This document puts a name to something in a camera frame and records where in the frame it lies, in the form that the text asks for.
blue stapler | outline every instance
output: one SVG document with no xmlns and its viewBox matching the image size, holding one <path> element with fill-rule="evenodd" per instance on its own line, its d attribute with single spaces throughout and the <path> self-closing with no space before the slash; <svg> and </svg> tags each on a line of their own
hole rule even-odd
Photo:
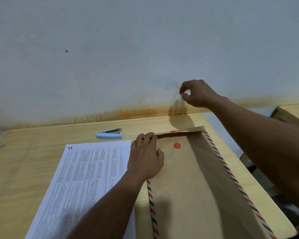
<svg viewBox="0 0 299 239">
<path fill-rule="evenodd" d="M 115 128 L 112 130 L 97 132 L 96 137 L 98 139 L 122 139 L 122 134 L 120 132 L 122 128 Z"/>
</svg>

person's right arm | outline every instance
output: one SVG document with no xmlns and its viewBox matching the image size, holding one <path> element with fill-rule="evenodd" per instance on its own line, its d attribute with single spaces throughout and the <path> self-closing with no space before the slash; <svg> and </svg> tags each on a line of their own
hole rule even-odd
<svg viewBox="0 0 299 239">
<path fill-rule="evenodd" d="M 218 95 L 203 80 L 182 84 L 188 103 L 210 109 L 250 160 L 299 207 L 299 128 L 249 111 Z"/>
</svg>

wooden desk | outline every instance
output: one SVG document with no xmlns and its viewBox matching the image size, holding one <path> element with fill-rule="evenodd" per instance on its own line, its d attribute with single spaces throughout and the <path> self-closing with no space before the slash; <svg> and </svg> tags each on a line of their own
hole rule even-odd
<svg viewBox="0 0 299 239">
<path fill-rule="evenodd" d="M 299 127 L 299 104 L 279 106 L 273 118 Z"/>
<path fill-rule="evenodd" d="M 7 131 L 0 137 L 0 238 L 24 238 L 40 206 L 65 145 L 99 142 L 95 133 L 122 127 L 123 139 L 143 132 L 204 126 L 219 152 L 278 238 L 295 228 L 201 114 L 73 124 Z M 146 185 L 135 204 L 137 238 L 153 238 Z"/>
</svg>

wall stain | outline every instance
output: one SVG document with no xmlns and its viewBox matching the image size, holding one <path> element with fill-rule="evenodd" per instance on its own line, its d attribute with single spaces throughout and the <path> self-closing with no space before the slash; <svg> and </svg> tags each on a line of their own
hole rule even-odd
<svg viewBox="0 0 299 239">
<path fill-rule="evenodd" d="M 245 99 L 230 98 L 230 100 L 247 109 L 279 106 L 279 105 L 286 105 L 286 104 L 299 104 L 299 96 L 298 97 L 262 96 L 262 97 L 250 97 Z M 56 126 L 56 125 L 115 121 L 115 120 L 125 120 L 125 119 L 134 119 L 134 118 L 210 112 L 210 110 L 208 110 L 207 108 L 196 108 L 188 104 L 181 106 L 179 109 L 171 110 L 170 109 L 171 104 L 174 104 L 175 102 L 177 102 L 177 100 L 168 104 L 155 105 L 155 104 L 143 104 L 142 102 L 137 101 L 134 104 L 122 104 L 116 110 L 110 112 L 92 113 L 92 114 L 86 114 L 82 116 L 73 116 L 73 117 L 60 118 L 60 119 L 48 120 L 48 121 L 36 122 L 36 123 L 16 123 L 14 125 L 0 126 L 0 131 L 22 129 L 22 128 L 43 127 L 43 126 Z"/>
</svg>

red circular button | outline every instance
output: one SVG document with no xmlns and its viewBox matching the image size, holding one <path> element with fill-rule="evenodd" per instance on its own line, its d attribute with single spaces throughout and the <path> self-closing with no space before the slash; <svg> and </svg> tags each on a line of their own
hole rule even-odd
<svg viewBox="0 0 299 239">
<path fill-rule="evenodd" d="M 180 144 L 178 142 L 174 143 L 174 148 L 180 148 Z"/>
</svg>

